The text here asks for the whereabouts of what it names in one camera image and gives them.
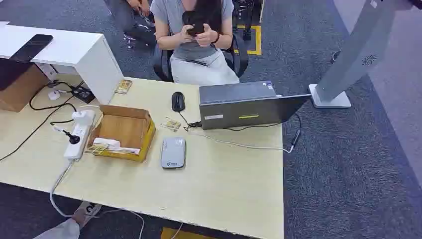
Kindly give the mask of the person's right hand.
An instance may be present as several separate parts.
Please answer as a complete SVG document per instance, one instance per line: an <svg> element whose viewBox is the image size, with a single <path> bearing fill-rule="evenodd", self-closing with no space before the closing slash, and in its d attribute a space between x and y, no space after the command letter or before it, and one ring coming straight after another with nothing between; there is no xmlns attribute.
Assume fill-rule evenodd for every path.
<svg viewBox="0 0 422 239"><path fill-rule="evenodd" d="M194 27L192 25L184 25L181 29L181 31L178 33L178 41L179 44L184 44L188 42L192 42L195 37L189 35L188 31L193 29Z"/></svg>

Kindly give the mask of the person's left hand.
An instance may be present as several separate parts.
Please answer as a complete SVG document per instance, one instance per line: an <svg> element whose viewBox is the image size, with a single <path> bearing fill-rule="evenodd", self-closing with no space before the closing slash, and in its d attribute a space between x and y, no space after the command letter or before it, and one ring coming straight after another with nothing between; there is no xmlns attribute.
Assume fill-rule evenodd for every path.
<svg viewBox="0 0 422 239"><path fill-rule="evenodd" d="M195 40L197 41L200 47L208 47L218 41L219 33L217 31L212 30L211 27L206 23L203 24L203 27L204 32L198 34L195 37Z"/></svg>

